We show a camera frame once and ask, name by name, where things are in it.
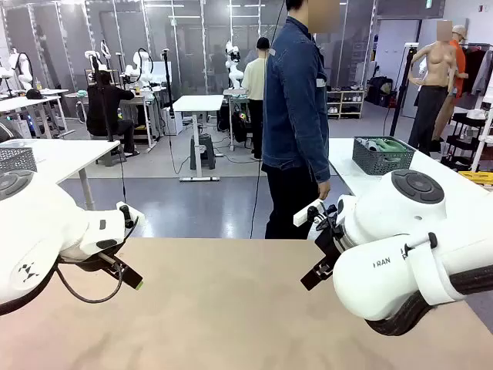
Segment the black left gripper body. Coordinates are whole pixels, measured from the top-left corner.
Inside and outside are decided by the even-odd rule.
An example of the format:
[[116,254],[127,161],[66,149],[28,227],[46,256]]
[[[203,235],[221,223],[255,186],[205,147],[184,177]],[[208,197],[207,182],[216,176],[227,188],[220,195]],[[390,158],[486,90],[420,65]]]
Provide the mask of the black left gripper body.
[[86,258],[84,261],[70,260],[64,257],[58,257],[59,264],[74,264],[86,272],[105,271],[107,274],[118,274],[118,268],[122,273],[125,273],[128,266],[120,260],[116,253],[121,249],[122,245],[106,248],[96,254]]

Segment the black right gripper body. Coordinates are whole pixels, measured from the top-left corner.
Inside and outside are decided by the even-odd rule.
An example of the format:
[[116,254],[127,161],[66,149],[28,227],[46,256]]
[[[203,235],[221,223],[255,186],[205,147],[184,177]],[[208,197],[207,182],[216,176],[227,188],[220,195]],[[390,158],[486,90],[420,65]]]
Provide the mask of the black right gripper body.
[[339,227],[326,226],[316,237],[315,244],[323,252],[323,258],[314,266],[314,270],[332,270],[339,257],[345,251],[342,243],[344,233]]

